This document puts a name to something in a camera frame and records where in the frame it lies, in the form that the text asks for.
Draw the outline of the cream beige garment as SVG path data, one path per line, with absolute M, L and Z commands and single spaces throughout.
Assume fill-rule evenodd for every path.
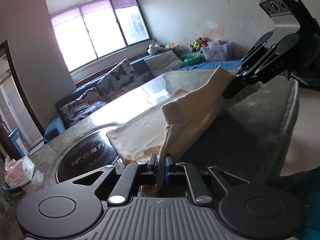
M 151 107 L 107 133 L 126 165 L 149 161 L 152 153 L 157 154 L 157 181 L 143 183 L 145 194 L 154 195 L 159 191 L 165 179 L 167 154 L 178 161 L 218 115 L 260 88 L 258 83 L 247 85 L 234 98 L 225 99 L 222 94 L 234 79 L 234 74 L 218 67 L 200 88 L 179 88 L 163 104 Z

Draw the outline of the clear plastic storage box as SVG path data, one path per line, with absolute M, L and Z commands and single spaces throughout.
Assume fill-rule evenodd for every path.
M 232 42 L 211 41 L 201 52 L 206 61 L 227 61 L 232 58 Z

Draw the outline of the round black induction cooktop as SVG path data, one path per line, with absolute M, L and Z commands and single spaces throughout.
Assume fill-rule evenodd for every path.
M 61 183 L 105 165 L 115 164 L 119 156 L 106 133 L 106 129 L 101 129 L 68 150 L 58 164 L 56 181 Z

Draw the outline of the plush toy pile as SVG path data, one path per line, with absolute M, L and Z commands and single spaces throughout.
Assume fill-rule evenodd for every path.
M 197 38 L 193 43 L 189 44 L 188 49 L 191 52 L 199 51 L 199 50 L 201 50 L 201 48 L 206 47 L 207 45 L 208 45 L 207 38 L 202 36 L 202 37 Z M 181 50 L 180 46 L 175 43 L 168 43 L 164 46 L 164 48 L 166 50 L 169 50 L 169 49 Z

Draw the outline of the green bowl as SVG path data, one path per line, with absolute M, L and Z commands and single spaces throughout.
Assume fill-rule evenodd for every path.
M 195 65 L 201 62 L 201 56 L 200 55 L 195 55 L 195 56 L 190 56 L 184 59 L 185 64 L 187 65 Z

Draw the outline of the grey quilted star tablecloth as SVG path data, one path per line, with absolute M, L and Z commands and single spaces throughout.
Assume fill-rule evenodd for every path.
M 16 206 L 25 196 L 55 184 L 56 169 L 67 151 L 89 134 L 116 128 L 179 89 L 195 90 L 211 70 L 162 74 L 97 110 L 31 156 L 32 181 L 16 196 L 1 193 L 1 239 L 21 239 Z M 219 115 L 183 155 L 199 168 L 216 165 L 246 179 L 267 181 L 280 174 L 298 114 L 298 82 L 277 76 Z

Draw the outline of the grey plain cushion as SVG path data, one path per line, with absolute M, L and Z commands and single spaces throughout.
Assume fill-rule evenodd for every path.
M 185 63 L 172 50 L 148 57 L 144 59 L 144 62 L 154 77 L 185 66 Z

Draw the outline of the left butterfly cushion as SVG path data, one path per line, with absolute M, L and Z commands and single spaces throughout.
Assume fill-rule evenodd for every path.
M 105 105 L 107 102 L 104 101 L 104 97 L 100 95 L 96 87 L 92 87 L 77 99 L 60 107 L 59 113 L 66 124 L 71 127 Z

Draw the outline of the butterfly cushion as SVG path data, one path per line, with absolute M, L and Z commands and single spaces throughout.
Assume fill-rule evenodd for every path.
M 143 80 L 128 59 L 124 59 L 99 80 L 97 89 L 105 98 L 114 100 L 142 84 Z
M 77 99 L 60 107 L 59 113 L 66 124 L 71 127 L 105 105 L 107 102 L 104 101 L 104 97 L 100 95 L 96 87 L 92 87 Z

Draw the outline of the panda plush toy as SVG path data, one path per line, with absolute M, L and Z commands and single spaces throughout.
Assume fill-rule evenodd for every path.
M 159 53 L 165 51 L 165 46 L 160 45 L 158 43 L 150 44 L 150 45 L 148 45 L 148 48 L 146 51 L 148 52 L 149 55 L 156 55 L 156 54 L 159 54 Z

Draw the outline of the pink tissue pack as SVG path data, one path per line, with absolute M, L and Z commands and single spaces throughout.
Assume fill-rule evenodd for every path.
M 15 160 L 6 157 L 4 164 L 4 179 L 12 189 L 24 186 L 31 182 L 34 174 L 35 164 L 28 156 Z

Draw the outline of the blue white cardboard box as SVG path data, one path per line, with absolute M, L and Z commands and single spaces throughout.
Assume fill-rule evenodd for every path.
M 24 157 L 24 156 L 28 156 L 29 155 L 29 150 L 26 146 L 26 144 L 24 143 L 22 137 L 19 134 L 19 129 L 15 128 L 10 134 L 9 134 L 9 138 L 12 141 L 13 145 L 16 147 L 16 149 L 18 150 L 19 154 Z

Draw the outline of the right butterfly cushion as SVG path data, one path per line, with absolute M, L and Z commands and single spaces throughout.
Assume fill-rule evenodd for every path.
M 99 80 L 97 89 L 105 98 L 114 100 L 142 84 L 143 80 L 128 59 L 124 59 Z

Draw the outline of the black teal smartwatch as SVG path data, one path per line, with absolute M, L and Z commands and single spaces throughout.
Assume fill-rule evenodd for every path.
M 17 195 L 23 191 L 21 186 L 17 186 L 15 188 L 10 187 L 8 184 L 4 183 L 1 185 L 1 189 L 9 195 Z

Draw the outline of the window with green frame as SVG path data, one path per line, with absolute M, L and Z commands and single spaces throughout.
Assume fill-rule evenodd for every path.
M 151 40 L 137 0 L 94 0 L 50 17 L 70 73 Z

